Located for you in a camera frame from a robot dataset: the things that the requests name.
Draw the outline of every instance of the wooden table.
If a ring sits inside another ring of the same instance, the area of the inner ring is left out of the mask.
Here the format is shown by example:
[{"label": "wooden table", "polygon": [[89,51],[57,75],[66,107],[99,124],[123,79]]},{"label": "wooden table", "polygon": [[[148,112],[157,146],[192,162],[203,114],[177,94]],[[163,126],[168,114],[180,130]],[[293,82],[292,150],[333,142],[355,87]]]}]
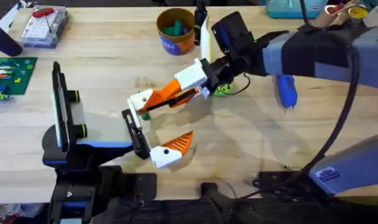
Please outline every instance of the wooden table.
[{"label": "wooden table", "polygon": [[[61,64],[70,89],[80,90],[86,112],[120,119],[128,96],[161,88],[193,63],[198,48],[183,56],[165,52],[156,31],[161,7],[69,8],[70,22],[55,50],[25,49],[38,57],[24,96],[0,103],[0,203],[48,202],[55,184],[53,169],[42,164],[41,139],[54,122],[50,93],[53,61]],[[255,38],[273,30],[295,30],[301,20],[270,19],[263,7],[210,7],[210,25],[240,11]],[[17,37],[31,9],[19,12],[10,34]],[[221,52],[212,37],[212,56]],[[243,180],[260,170],[299,168],[318,151],[335,125],[347,83],[296,78],[294,111],[279,106],[271,77],[251,77],[250,88],[236,96],[198,99],[151,113],[146,129],[153,144],[194,130],[195,148],[178,164],[156,170],[133,153],[109,164],[127,172],[155,172],[158,199],[197,198],[203,181],[217,181],[223,193],[247,194]],[[246,84],[243,77],[234,83]],[[378,133],[378,90],[360,86],[346,125],[329,153]],[[378,186],[347,195],[378,194]]]}]

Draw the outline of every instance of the blue container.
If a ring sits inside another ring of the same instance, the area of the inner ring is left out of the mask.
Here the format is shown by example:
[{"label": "blue container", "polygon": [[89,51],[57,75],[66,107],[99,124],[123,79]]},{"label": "blue container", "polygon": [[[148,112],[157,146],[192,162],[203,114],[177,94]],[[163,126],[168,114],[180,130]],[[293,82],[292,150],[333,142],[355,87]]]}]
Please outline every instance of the blue container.
[{"label": "blue container", "polygon": [[0,51],[14,57],[22,52],[22,47],[0,28]]},{"label": "blue container", "polygon": [[[310,19],[319,16],[324,10],[327,0],[305,0],[306,12]],[[266,12],[274,19],[301,19],[300,0],[268,0]]]}]

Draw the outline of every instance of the blue object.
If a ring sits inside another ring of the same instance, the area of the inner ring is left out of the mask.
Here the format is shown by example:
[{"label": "blue object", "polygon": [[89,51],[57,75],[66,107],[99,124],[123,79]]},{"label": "blue object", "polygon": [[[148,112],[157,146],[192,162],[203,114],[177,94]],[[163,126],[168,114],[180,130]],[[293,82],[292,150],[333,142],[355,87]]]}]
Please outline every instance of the blue object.
[{"label": "blue object", "polygon": [[294,77],[292,75],[282,75],[277,78],[276,83],[282,105],[285,108],[293,108],[298,99]]},{"label": "blue object", "polygon": [[0,28],[0,51],[8,56],[21,54],[22,47]]},{"label": "blue object", "polygon": [[324,157],[309,176],[329,195],[378,184],[378,135]]},{"label": "blue object", "polygon": [[[316,18],[324,10],[327,0],[306,0],[305,8],[309,18]],[[302,18],[300,0],[268,0],[266,2],[266,12],[274,19]]]},{"label": "blue object", "polygon": [[167,38],[163,37],[163,36],[159,36],[159,38],[161,38],[162,42],[163,42],[163,45],[164,45],[164,49],[170,53],[171,55],[180,55],[181,54],[181,49],[178,45],[176,45],[174,42],[168,40]]},{"label": "blue object", "polygon": [[7,85],[1,85],[0,92],[5,94],[7,92],[7,89],[8,89]]}]

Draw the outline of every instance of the sticker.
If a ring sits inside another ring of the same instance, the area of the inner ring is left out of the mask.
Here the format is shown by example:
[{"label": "sticker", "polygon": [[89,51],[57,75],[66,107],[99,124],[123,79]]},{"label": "sticker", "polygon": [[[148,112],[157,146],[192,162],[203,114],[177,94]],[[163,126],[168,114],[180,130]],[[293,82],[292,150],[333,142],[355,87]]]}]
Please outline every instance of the sticker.
[{"label": "sticker", "polygon": [[339,173],[332,167],[326,167],[317,171],[316,176],[323,182],[339,177]]},{"label": "sticker", "polygon": [[164,48],[165,48],[166,51],[168,51],[168,53],[170,53],[172,55],[180,55],[181,54],[181,49],[174,42],[168,40],[167,38],[165,38],[161,35],[159,36],[159,38],[161,38],[163,45],[164,45]]}]

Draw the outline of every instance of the cup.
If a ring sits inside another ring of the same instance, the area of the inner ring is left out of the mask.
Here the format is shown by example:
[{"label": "cup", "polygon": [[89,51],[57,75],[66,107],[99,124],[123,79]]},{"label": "cup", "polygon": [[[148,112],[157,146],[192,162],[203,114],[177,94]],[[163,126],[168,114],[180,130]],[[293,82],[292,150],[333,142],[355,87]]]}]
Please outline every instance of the cup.
[{"label": "cup", "polygon": [[[174,25],[175,20],[180,20],[187,29],[187,33],[177,37],[162,32],[163,28]],[[186,54],[194,45],[194,15],[180,8],[167,9],[157,18],[157,29],[164,49],[172,55]]]},{"label": "cup", "polygon": [[0,51],[14,57],[22,52],[22,47],[0,28]]}]

